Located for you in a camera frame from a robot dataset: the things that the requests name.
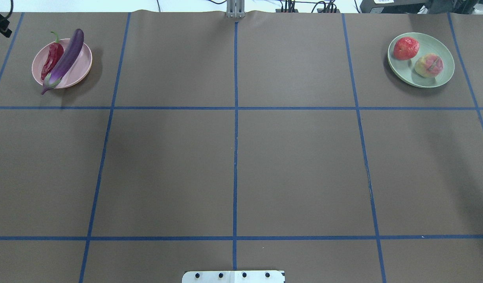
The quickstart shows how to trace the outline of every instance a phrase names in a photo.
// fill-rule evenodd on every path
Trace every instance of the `purple eggplant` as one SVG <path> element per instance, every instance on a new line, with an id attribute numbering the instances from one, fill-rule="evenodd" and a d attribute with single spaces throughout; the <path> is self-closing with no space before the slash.
<path id="1" fill-rule="evenodd" d="M 61 82 L 63 76 L 72 68 L 75 60 L 81 52 L 84 44 L 84 32 L 81 29 L 76 29 L 74 35 L 68 43 L 67 50 L 61 56 L 56 66 L 51 70 L 51 72 L 46 75 L 44 82 L 42 83 L 42 92 L 40 94 L 46 93 L 46 91 L 55 88 Z"/>

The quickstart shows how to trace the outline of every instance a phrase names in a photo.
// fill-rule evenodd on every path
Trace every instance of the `table surface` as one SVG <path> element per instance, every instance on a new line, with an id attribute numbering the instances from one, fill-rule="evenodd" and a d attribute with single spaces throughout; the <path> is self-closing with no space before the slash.
<path id="1" fill-rule="evenodd" d="M 483 283 L 483 16 L 15 13 L 0 35 L 0 283 Z M 40 95 L 73 28 L 93 65 Z M 387 46 L 444 43 L 414 88 Z"/>

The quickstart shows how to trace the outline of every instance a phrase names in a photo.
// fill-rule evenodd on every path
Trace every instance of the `peach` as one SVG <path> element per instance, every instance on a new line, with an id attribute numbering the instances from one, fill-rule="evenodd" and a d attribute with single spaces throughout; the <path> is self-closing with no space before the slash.
<path id="1" fill-rule="evenodd" d="M 437 77 L 444 70 L 444 62 L 437 54 L 428 53 L 416 61 L 414 70 L 422 77 Z"/>

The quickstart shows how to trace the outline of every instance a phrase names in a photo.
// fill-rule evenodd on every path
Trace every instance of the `blue tape line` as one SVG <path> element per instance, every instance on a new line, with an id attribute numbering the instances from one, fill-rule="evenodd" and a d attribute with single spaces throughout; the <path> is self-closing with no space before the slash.
<path id="1" fill-rule="evenodd" d="M 103 151 L 101 152 L 101 161 L 100 161 L 100 167 L 99 167 L 99 170 L 98 170 L 98 179 L 96 181 L 96 188 L 95 188 L 95 191 L 94 191 L 93 206 L 92 206 L 92 209 L 91 209 L 91 217 L 89 218 L 87 240 L 86 240 L 86 246 L 84 248 L 83 264 L 81 266 L 79 283 L 83 283 L 84 272 L 85 272 L 85 269 L 86 269 L 87 256 L 88 256 L 88 252 L 89 252 L 89 241 L 90 241 L 89 238 L 91 237 L 91 234 L 92 234 L 92 231 L 93 231 L 94 215 L 96 213 L 96 204 L 98 203 L 98 195 L 99 195 L 99 192 L 100 192 L 101 174 L 103 172 L 103 165 L 105 164 L 105 154 L 107 152 L 108 135 L 110 133 L 110 127 L 112 125 L 112 116 L 114 115 L 114 106 L 116 104 L 117 90 L 118 90 L 118 84 L 119 84 L 119 76 L 121 75 L 121 67 L 123 66 L 124 50 L 125 50 L 125 47 L 126 47 L 126 39 L 128 38 L 128 29 L 129 29 L 129 26 L 130 26 L 130 18 L 131 18 L 131 13 L 128 13 L 128 17 L 126 19 L 126 29 L 124 31 L 123 46 L 121 47 L 121 56 L 119 57 L 119 67 L 118 67 L 118 70 L 117 70 L 116 82 L 114 84 L 114 94 L 112 95 L 112 104 L 110 106 L 110 114 L 108 115 L 107 130 L 105 132 L 105 140 L 103 141 Z"/>
<path id="2" fill-rule="evenodd" d="M 83 264 L 81 265 L 81 272 L 79 275 L 79 283 L 83 283 L 84 281 L 84 272 L 86 270 L 86 263 L 87 263 L 87 253 L 89 251 L 89 239 L 86 240 L 86 244 L 84 246 L 84 255 L 83 255 Z"/>
<path id="3" fill-rule="evenodd" d="M 110 110 L 111 106 L 0 106 L 4 110 Z M 354 106 L 240 106 L 238 110 L 356 110 Z M 475 107 L 359 106 L 360 110 L 476 110 Z M 114 110 L 236 110 L 232 106 L 114 106 Z"/>
<path id="4" fill-rule="evenodd" d="M 483 120 L 482 120 L 481 111 L 479 109 L 479 104 L 477 103 L 477 99 L 475 98 L 474 89 L 472 88 L 472 83 L 470 82 L 470 78 L 468 77 L 468 72 L 466 71 L 465 63 L 463 63 L 460 47 L 458 46 L 455 29 L 453 27 L 453 20 L 451 19 L 451 14 L 449 12 L 448 12 L 448 21 L 449 21 L 449 27 L 451 28 L 451 34 L 453 35 L 453 40 L 455 42 L 456 52 L 458 53 L 458 58 L 460 59 L 460 64 L 463 69 L 463 74 L 465 75 L 466 83 L 468 84 L 468 89 L 470 90 L 470 95 L 472 95 L 472 100 L 474 102 L 475 110 L 477 111 L 477 116 L 479 117 L 479 122 L 481 124 L 482 132 L 483 132 Z"/>
<path id="5" fill-rule="evenodd" d="M 91 241 L 232 241 L 231 236 L 91 237 Z"/>
<path id="6" fill-rule="evenodd" d="M 381 240 L 427 240 L 427 239 L 483 239 L 478 235 L 381 235 Z M 232 241 L 232 236 L 92 236 L 92 237 L 65 237 L 65 236 L 0 236 L 0 241 Z M 237 236 L 238 241 L 351 241 L 376 240 L 374 235 L 363 236 Z"/>
<path id="7" fill-rule="evenodd" d="M 483 239 L 483 235 L 385 235 L 382 240 Z"/>
<path id="8" fill-rule="evenodd" d="M 411 106 L 401 106 L 401 107 L 377 107 L 377 106 L 359 106 L 360 110 L 475 110 L 474 107 L 411 107 Z"/>
<path id="9" fill-rule="evenodd" d="M 239 110 L 356 110 L 349 106 L 307 107 L 307 106 L 242 106 Z"/>
<path id="10" fill-rule="evenodd" d="M 364 130 L 362 128 L 362 118 L 360 116 L 360 108 L 358 107 L 358 96 L 356 95 L 356 84 L 355 84 L 355 77 L 353 74 L 353 64 L 351 62 L 351 52 L 349 49 L 349 40 L 348 40 L 348 32 L 346 27 L 346 18 L 344 14 L 342 16 L 342 27 L 344 30 L 344 41 L 346 43 L 346 51 L 348 55 L 348 64 L 349 64 L 349 74 L 351 77 L 351 86 L 353 88 L 353 98 L 355 99 L 355 107 L 356 107 L 356 119 L 358 121 L 358 130 L 360 131 L 360 141 L 362 143 L 362 152 L 364 154 L 364 165 L 365 170 L 367 172 L 367 179 L 369 181 L 369 192 L 371 193 L 371 211 L 372 211 L 372 218 L 374 222 L 374 232 L 376 233 L 376 243 L 378 246 L 378 257 L 379 257 L 379 265 L 381 269 L 381 278 L 383 283 L 386 283 L 386 273 L 385 273 L 385 264 L 383 260 L 383 251 L 381 249 L 381 240 L 379 237 L 379 228 L 378 228 L 378 217 L 376 216 L 376 205 L 374 203 L 374 193 L 372 191 L 372 182 L 371 182 L 371 172 L 369 171 L 369 161 L 367 160 L 367 150 L 365 148 L 365 140 L 364 140 Z"/>
<path id="11" fill-rule="evenodd" d="M 116 110 L 234 110 L 234 107 L 223 106 L 116 106 Z"/>
<path id="12" fill-rule="evenodd" d="M 23 21 L 23 16 L 24 16 L 24 13 L 22 13 L 22 15 L 20 16 L 20 21 L 18 21 L 18 25 L 16 27 L 15 34 L 13 35 L 13 39 L 11 40 L 11 44 L 9 45 L 9 49 L 7 50 L 7 54 L 6 54 L 6 57 L 4 59 L 4 63 L 2 63 L 2 68 L 0 68 L 0 79 L 2 79 L 2 75 L 4 74 L 4 69 L 6 69 L 7 60 L 9 59 L 9 56 L 11 54 L 11 50 L 13 50 L 13 46 L 15 46 L 16 37 L 18 35 L 18 32 L 20 31 L 21 23 Z"/>
<path id="13" fill-rule="evenodd" d="M 64 236 L 0 236 L 0 241 L 85 241 L 87 237 Z"/>
<path id="14" fill-rule="evenodd" d="M 237 269 L 238 235 L 238 22 L 234 23 L 234 177 L 233 177 L 233 270 Z"/>
<path id="15" fill-rule="evenodd" d="M 240 241 L 376 240 L 376 236 L 238 236 Z"/>
<path id="16" fill-rule="evenodd" d="M 110 106 L 0 106 L 6 110 L 109 110 Z"/>

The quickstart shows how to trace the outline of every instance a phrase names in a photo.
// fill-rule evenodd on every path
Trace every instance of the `red apple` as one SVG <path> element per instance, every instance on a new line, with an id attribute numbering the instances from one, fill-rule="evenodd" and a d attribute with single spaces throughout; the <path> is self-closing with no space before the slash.
<path id="1" fill-rule="evenodd" d="M 397 41 L 393 49 L 393 55 L 399 60 L 409 60 L 416 56 L 419 50 L 419 42 L 409 36 L 403 37 Z"/>

